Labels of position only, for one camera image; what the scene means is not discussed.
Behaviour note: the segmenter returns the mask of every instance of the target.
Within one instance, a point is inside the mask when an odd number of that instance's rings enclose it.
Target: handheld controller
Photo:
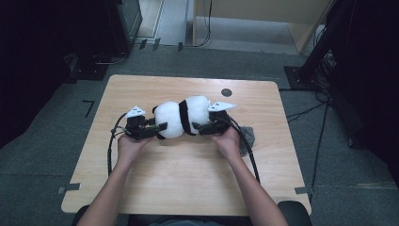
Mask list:
[[[233,107],[236,105],[216,102],[208,107],[211,123],[201,125],[192,122],[193,127],[199,131],[200,135],[224,134],[231,126],[231,118],[226,110]]]
[[[159,131],[166,130],[168,128],[168,123],[162,123],[159,125],[155,125],[155,119],[146,120],[144,115],[146,112],[140,107],[135,106],[132,110],[130,110],[125,118],[127,118],[127,123],[124,128],[122,128],[123,132],[135,139],[140,140],[144,138],[150,138],[156,136]]]

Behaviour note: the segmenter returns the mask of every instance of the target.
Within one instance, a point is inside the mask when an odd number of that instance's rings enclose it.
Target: gray cloth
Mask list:
[[[253,128],[249,126],[242,126],[240,127],[240,129],[243,133],[244,138],[247,140],[249,147],[252,148],[253,143],[255,142],[255,134],[253,133]],[[248,154],[247,146],[242,139],[240,139],[240,154],[241,156],[245,156]]]

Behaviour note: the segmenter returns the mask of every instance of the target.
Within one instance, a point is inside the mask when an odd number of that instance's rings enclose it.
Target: person's left hand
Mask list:
[[[141,150],[146,144],[152,141],[153,137],[135,140],[123,134],[118,139],[118,161],[117,165],[122,165],[125,168],[132,167],[133,162],[137,159]]]

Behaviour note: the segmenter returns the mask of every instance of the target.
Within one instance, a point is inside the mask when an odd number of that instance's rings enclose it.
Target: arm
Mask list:
[[[142,148],[150,141],[150,139],[136,141],[126,135],[120,136],[117,164],[78,225],[115,225],[130,167]]]
[[[288,225],[283,214],[258,183],[239,152],[239,136],[229,128],[222,136],[211,136],[229,162],[253,225]]]

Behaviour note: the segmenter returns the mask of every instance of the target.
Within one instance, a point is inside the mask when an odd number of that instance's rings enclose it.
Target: tape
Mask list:
[[[58,190],[56,191],[56,194],[58,194],[58,195],[65,194],[66,191],[79,190],[79,189],[80,189],[80,183],[68,184],[66,186],[59,187]]]
[[[88,114],[90,114],[91,108],[93,108],[94,106],[94,101],[87,101],[87,100],[83,100],[84,103],[90,103],[90,107],[88,108],[88,112],[85,115],[85,118],[88,117]]]
[[[312,192],[309,192],[308,189],[305,186],[302,187],[296,187],[295,188],[295,193],[296,195],[300,195],[300,194],[312,194]]]
[[[146,47],[146,44],[147,44],[147,40],[143,40],[143,41],[140,43],[140,50],[144,49],[144,48]]]
[[[155,43],[153,44],[152,50],[155,51],[159,47],[159,42],[161,41],[161,38],[158,38],[155,40]]]
[[[177,48],[177,51],[180,52],[183,50],[183,43],[179,42],[179,47]]]

